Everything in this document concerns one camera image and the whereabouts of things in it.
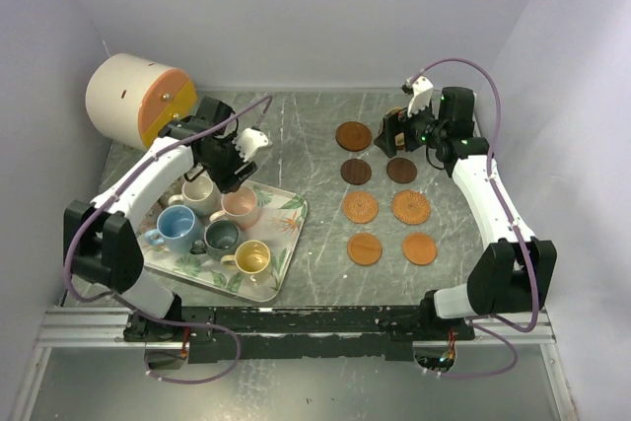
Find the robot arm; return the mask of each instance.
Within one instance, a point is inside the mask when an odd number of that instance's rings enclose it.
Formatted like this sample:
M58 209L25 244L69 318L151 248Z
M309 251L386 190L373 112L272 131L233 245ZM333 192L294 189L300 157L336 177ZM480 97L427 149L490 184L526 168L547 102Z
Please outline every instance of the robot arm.
M466 283L428 292L421 303L431 308L426 322L443 324L446 320L466 316L531 311L530 285L514 226L519 228L526 242L542 307L552 278L556 249L551 241L538 240L522 220L500 180L494 159L491 175L487 173L488 142L473 136L475 94L466 88L443 88L436 118L430 104L433 87L427 78L420 77L403 90L414 95L407 113L387 114L375 145L393 157L396 155L394 137L402 133L406 151L422 146L436 150L437 159L467 200L485 248ZM508 221L491 179L514 222Z
M195 116L171 121L145 156L114 186L98 195L90 204L73 202L64 214L64 253L86 219L114 197L115 201L80 239L74 253L72 270L82 278L111 289L135 308L157 317L181 319L181 300L162 287L144 268L144 257L135 231L144 216L165 190L180 176L200 165L221 192L232 192L256 171L252 161L257 152L271 145L259 130L247 128L225 136L216 135L179 145L160 159L157 152L182 138L206 130L228 118L233 110L205 98ZM120 195L116 190L135 175L146 160L153 163Z

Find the orange coaster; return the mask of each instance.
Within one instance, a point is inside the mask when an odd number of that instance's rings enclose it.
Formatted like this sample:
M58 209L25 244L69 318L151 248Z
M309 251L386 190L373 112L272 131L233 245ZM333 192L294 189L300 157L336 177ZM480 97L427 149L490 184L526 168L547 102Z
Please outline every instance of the orange coaster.
M429 219L430 212L430 201L420 192L405 189L392 199L392 213L405 224L422 224Z
M346 245L348 256L358 265L368 266L382 257L382 243L372 234L355 234Z
M366 191L354 191L342 201L342 211L355 224L367 224L377 217L379 204L372 194Z
M415 265L429 265L436 258L438 249L434 239L416 232L403 240L403 254Z
M335 132L335 140L340 147L349 152L361 152L373 140L371 129L360 122L344 122Z

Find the gray table surface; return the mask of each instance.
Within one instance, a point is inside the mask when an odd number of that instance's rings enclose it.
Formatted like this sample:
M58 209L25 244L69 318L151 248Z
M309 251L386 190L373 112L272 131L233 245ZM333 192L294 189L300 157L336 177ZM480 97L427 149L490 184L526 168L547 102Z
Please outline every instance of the gray table surface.
M358 359L246 360L212 384L177 386L146 377L143 349L55 348L34 421L383 421L561 419L541 350L518 346L508 374L464 382L423 377L413 362ZM505 366L498 346L461 346L458 370ZM193 365L172 377L201 379L228 362Z
M236 109L261 96L247 92L199 94L220 99ZM265 306L410 305L418 304L427 290L465 281L483 248L468 205L446 173L431 168L422 150L400 152L399 156L416 164L418 176L409 184L397 184L387 176L388 158L377 147L371 145L363 152L349 153L335 142L335 130L347 120L365 123L375 137L382 116L393 107L406 107L407 103L408 97L401 92L274 94L272 108L261 127L273 147L251 179L303 195L309 203L309 215L282 289ZM254 112L249 114L242 125L252 124L256 116ZM100 191L120 179L142 155L114 143ZM355 186L342 179L339 169L349 158L361 158L370 164L370 181ZM432 206L427 222L407 226L392 215L391 199L402 189L427 195ZM380 212L373 222L357 225L344 216L342 199L353 190L369 191L379 201ZM375 234L382 242L384 253L373 266L356 265L347 255L349 238L359 232ZM439 252L432 264L415 266L403 256L401 243L412 232L424 232L436 241ZM185 305L252 305L171 276L156 274L156 278L181 295ZM82 294L101 290L78 278L75 281ZM77 302L68 298L65 305L76 306ZM100 300L93 305L109 306L115 302Z

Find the yellow mug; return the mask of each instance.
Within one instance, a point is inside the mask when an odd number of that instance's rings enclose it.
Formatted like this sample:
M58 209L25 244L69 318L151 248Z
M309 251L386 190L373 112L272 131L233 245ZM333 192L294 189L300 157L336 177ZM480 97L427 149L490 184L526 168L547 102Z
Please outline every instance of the yellow mug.
M235 265L252 283L261 284L271 276L272 253L261 241L247 241L234 255L224 255L221 262Z

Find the floral tray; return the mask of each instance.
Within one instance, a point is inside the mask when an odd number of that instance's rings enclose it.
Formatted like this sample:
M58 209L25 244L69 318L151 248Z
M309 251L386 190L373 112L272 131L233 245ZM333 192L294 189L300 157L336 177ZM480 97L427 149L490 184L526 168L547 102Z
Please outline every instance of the floral tray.
M302 196L275 187L246 181L258 198L260 218L245 231L248 240L263 241L272 253L272 277L262 285L254 285L237 270L213 260L207 254L177 255L162 247L149 246L138 237L138 244L150 268L197 285L228 293L251 301L263 303L278 295L289 263L298 243L298 237L307 218L307 202ZM160 204L150 211L140 230L152 229L160 214ZM208 224L207 218L202 223Z

